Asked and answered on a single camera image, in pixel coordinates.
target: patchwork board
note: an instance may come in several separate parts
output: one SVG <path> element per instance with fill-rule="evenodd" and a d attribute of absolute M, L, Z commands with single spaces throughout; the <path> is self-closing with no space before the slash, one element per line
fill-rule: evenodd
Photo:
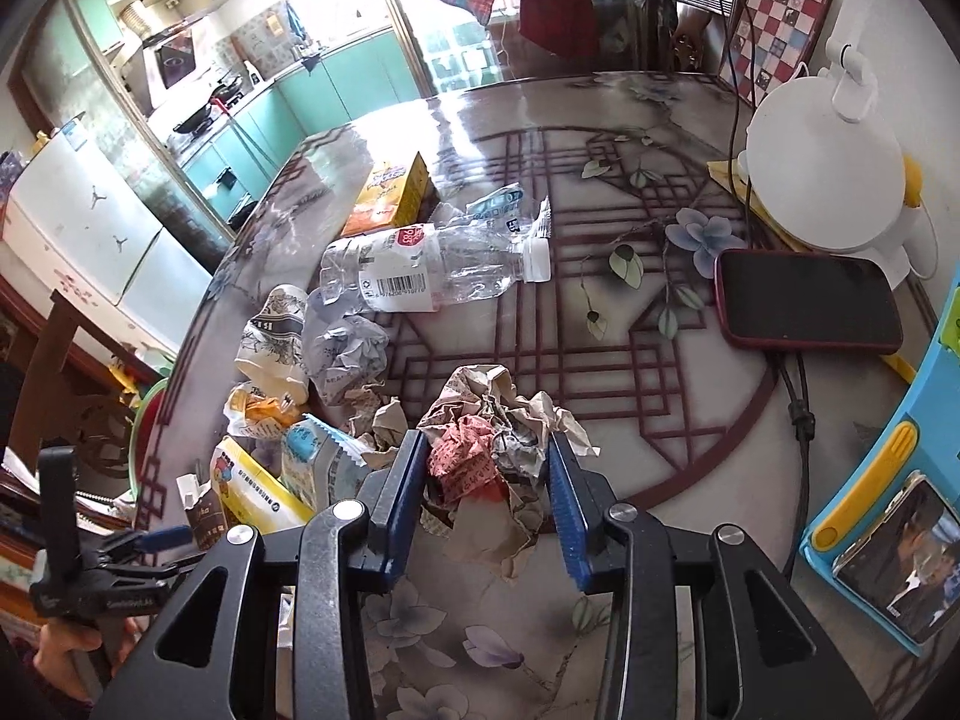
<path fill-rule="evenodd" d="M 789 81 L 800 62 L 808 62 L 823 29 L 833 0 L 747 0 L 731 37 L 731 59 L 736 81 L 725 60 L 720 79 L 752 104 L 750 59 L 752 40 L 749 16 L 754 21 L 755 94 L 757 104 L 776 87 Z"/>

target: crumpled red paper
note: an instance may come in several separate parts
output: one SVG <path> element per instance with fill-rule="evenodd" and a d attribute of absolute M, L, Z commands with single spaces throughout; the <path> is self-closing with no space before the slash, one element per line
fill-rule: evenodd
<path fill-rule="evenodd" d="M 461 416 L 435 442 L 427 468 L 440 482 L 443 504 L 450 504 L 498 478 L 491 456 L 493 426 L 474 415 Z"/>

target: silver bolt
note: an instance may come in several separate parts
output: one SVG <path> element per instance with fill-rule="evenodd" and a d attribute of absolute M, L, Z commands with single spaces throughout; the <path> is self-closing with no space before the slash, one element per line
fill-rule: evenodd
<path fill-rule="evenodd" d="M 717 538 L 725 544 L 736 547 L 743 543 L 743 531 L 736 525 L 724 525 L 717 531 Z"/>
<path fill-rule="evenodd" d="M 343 520 L 357 519 L 363 514 L 363 504 L 360 501 L 341 501 L 333 507 L 333 517 Z"/>
<path fill-rule="evenodd" d="M 253 528 L 250 525 L 234 525 L 227 531 L 227 541 L 232 544 L 246 544 L 253 538 Z"/>
<path fill-rule="evenodd" d="M 633 522 L 637 519 L 637 507 L 632 503 L 616 503 L 610 507 L 610 516 L 617 522 Z"/>

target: floral tabletop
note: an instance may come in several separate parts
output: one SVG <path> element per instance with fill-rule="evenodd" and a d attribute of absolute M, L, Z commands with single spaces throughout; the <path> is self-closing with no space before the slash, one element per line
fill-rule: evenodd
<path fill-rule="evenodd" d="M 200 305 L 152 433 L 138 526 L 184 522 L 175 479 L 207 464 L 224 435 L 247 320 L 276 285 L 317 285 L 320 255 L 374 161 L 417 149 L 439 199 L 460 208 L 515 181 L 549 196 L 553 277 L 435 314 L 377 318 L 391 334 L 385 391 L 410 424 L 459 365 L 504 365 L 521 394 L 546 392 L 576 416 L 600 448 L 584 465 L 619 496 L 690 530 L 736 522 L 783 562 L 799 487 L 787 398 L 764 357 L 727 346 L 712 308 L 712 262 L 745 237 L 736 201 L 706 167 L 726 157 L 733 108 L 704 76 L 597 74 L 418 100 L 305 141 Z M 742 145 L 742 128 L 736 138 Z M 920 312 L 909 293 L 898 300 L 921 353 Z M 905 386 L 876 358 L 810 355 L 808 378 L 816 514 Z M 499 527 L 476 531 L 478 551 Z M 593 717 L 610 599 L 575 589 L 550 533 L 516 570 L 458 562 L 445 547 L 419 529 L 405 577 L 389 596 L 363 599 L 378 716 Z M 956 639 L 945 632 L 914 659 L 805 565 L 794 586 L 884 718 L 905 714 Z M 692 717 L 688 596 L 678 599 L 680 716 Z"/>

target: bottle cap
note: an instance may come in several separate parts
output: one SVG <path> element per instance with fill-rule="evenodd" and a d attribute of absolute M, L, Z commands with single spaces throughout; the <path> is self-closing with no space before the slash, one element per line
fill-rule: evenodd
<path fill-rule="evenodd" d="M 528 238 L 523 242 L 524 281 L 550 280 L 550 241 L 546 238 Z"/>

